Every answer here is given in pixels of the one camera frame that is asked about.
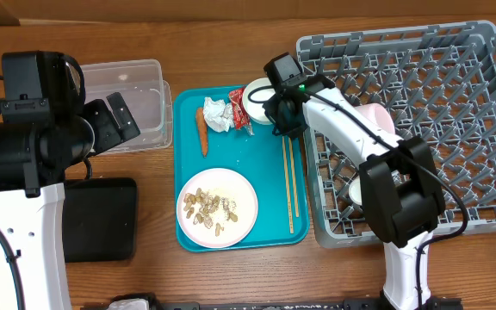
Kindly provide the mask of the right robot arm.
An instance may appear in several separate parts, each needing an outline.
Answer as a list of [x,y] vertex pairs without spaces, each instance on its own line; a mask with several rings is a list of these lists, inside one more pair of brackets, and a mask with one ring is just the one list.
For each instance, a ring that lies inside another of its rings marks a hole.
[[425,254],[445,200],[429,146],[379,127],[331,79],[307,76],[289,53],[263,69],[275,91],[263,104],[273,133],[294,137],[310,127],[357,167],[364,219],[384,244],[382,299],[394,309],[430,307]]

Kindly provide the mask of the orange carrot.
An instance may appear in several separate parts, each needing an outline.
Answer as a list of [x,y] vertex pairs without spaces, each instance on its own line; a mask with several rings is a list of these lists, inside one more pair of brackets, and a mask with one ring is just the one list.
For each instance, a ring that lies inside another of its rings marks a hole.
[[204,119],[203,108],[196,110],[195,122],[201,143],[201,154],[205,158],[208,155],[208,126]]

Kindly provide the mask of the crumpled white tissue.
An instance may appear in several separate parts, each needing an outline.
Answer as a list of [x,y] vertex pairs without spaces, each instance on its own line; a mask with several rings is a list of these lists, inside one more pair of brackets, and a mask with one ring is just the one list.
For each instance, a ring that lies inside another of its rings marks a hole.
[[202,113],[207,125],[216,133],[228,132],[234,127],[231,103],[225,103],[224,100],[214,101],[206,97]]

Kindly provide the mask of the white bowl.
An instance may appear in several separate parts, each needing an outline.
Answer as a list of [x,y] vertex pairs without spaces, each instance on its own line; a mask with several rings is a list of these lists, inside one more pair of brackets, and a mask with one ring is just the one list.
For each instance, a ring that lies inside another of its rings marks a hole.
[[275,91],[266,77],[256,79],[245,87],[242,104],[252,121],[261,125],[271,125],[271,121],[265,115],[263,102],[274,94]]

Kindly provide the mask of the black plastic tray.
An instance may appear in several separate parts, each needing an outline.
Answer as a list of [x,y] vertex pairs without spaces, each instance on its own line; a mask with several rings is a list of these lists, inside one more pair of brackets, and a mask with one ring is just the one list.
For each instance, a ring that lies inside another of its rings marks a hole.
[[65,182],[62,239],[67,263],[133,257],[138,217],[137,183],[129,177]]

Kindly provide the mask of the red snack wrapper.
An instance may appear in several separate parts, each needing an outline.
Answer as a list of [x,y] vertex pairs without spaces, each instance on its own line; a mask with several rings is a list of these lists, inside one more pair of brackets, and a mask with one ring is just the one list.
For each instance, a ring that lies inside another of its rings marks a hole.
[[232,105],[233,126],[236,130],[244,129],[250,136],[253,136],[254,132],[251,125],[251,119],[243,106],[244,92],[245,87],[242,87],[232,90],[228,94],[229,101]]

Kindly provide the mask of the small pink plate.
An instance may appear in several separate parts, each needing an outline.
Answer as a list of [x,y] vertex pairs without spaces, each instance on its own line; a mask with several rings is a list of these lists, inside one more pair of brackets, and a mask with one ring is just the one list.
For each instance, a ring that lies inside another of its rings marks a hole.
[[388,111],[379,103],[368,103],[355,107],[355,110],[365,118],[388,133],[395,134],[394,121]]

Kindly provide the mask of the white cup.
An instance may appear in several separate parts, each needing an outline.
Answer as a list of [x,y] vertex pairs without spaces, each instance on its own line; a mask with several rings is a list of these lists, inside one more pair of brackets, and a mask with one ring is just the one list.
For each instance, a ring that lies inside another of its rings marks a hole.
[[361,180],[360,177],[354,178],[349,185],[348,189],[349,197],[351,201],[358,205],[362,206],[363,204],[363,199],[362,199],[362,191],[361,191]]

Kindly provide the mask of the large white plate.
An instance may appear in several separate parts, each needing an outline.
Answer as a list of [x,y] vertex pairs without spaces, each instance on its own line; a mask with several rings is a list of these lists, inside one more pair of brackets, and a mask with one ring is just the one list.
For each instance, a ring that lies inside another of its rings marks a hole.
[[177,222],[188,240],[223,249],[242,241],[254,228],[258,199],[249,181],[234,170],[212,168],[186,182],[177,198]]

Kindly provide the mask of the clear plastic bin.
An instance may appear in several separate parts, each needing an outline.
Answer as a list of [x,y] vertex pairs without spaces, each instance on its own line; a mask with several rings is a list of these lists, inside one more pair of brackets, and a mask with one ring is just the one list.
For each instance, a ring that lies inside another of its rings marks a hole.
[[121,93],[140,135],[105,153],[117,154],[164,149],[171,145],[173,116],[169,84],[156,59],[82,65],[86,101],[106,100]]

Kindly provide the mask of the wooden chopstick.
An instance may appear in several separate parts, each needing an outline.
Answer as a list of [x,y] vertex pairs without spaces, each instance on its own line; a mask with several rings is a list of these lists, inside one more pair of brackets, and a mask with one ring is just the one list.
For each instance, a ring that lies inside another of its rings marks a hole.
[[300,216],[300,213],[299,213],[299,202],[297,196],[297,184],[296,184],[296,175],[295,175],[295,159],[293,153],[293,143],[291,138],[288,138],[288,149],[289,149],[290,166],[292,172],[292,184],[293,184],[292,187],[294,191],[294,211],[295,211],[295,217],[298,218]]
[[284,137],[282,137],[282,157],[283,157],[283,169],[285,176],[285,186],[286,186],[286,196],[287,196],[287,207],[288,207],[288,226],[289,233],[294,234],[294,221],[292,214],[292,205],[291,205],[291,194],[290,194],[290,184],[289,184],[289,174],[288,174],[288,159],[286,153],[286,143]]

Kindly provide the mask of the grey dishwasher rack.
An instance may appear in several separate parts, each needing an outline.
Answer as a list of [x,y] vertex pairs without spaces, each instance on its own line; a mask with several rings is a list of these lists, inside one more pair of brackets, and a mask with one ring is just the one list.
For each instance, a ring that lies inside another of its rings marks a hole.
[[437,232],[496,233],[496,27],[458,22],[301,37],[299,62],[352,105],[379,103],[396,133],[422,137],[452,188]]

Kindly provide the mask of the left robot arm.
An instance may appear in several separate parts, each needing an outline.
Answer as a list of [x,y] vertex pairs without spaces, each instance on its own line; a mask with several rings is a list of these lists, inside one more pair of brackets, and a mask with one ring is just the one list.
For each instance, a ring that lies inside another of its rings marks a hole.
[[62,216],[66,170],[136,138],[123,97],[88,101],[70,55],[2,56],[0,307],[68,309]]

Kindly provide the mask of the peanut shell scraps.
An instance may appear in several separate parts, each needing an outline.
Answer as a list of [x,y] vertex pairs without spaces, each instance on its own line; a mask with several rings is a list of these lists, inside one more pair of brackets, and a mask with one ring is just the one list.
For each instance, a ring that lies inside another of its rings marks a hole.
[[237,223],[236,201],[215,190],[197,188],[194,193],[187,192],[183,197],[183,212],[187,220],[194,226],[212,229],[214,236],[219,237],[227,226]]

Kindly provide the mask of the teal plastic serving tray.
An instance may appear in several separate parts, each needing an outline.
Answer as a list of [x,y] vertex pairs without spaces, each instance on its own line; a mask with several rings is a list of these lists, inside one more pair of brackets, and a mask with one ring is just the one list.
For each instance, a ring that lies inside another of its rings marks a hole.
[[254,228],[242,241],[232,245],[232,250],[275,245],[293,245],[301,242],[309,231],[309,206],[300,142],[293,143],[294,167],[299,202],[298,218],[295,217],[294,191],[288,142],[286,153],[291,194],[294,234],[289,233],[286,184],[283,169],[282,139],[271,133],[272,127],[252,124],[254,135],[244,129],[229,132],[208,131],[208,155],[201,152],[195,112],[203,106],[206,97],[228,100],[228,94],[237,85],[185,90],[173,106],[175,198],[177,201],[183,185],[197,173],[211,168],[226,168],[245,177],[255,189],[258,215]]

